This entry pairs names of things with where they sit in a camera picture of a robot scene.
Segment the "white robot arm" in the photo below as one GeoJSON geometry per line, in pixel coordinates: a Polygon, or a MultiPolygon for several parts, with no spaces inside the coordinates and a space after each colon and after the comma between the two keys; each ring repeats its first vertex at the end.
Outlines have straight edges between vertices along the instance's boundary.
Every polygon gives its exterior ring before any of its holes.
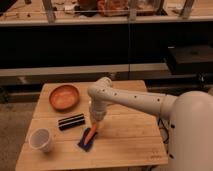
{"type": "Polygon", "coordinates": [[[179,96],[116,89],[108,77],[88,87],[90,116],[100,122],[107,103],[120,104],[169,121],[168,170],[213,171],[213,95],[189,91],[179,96]]]}

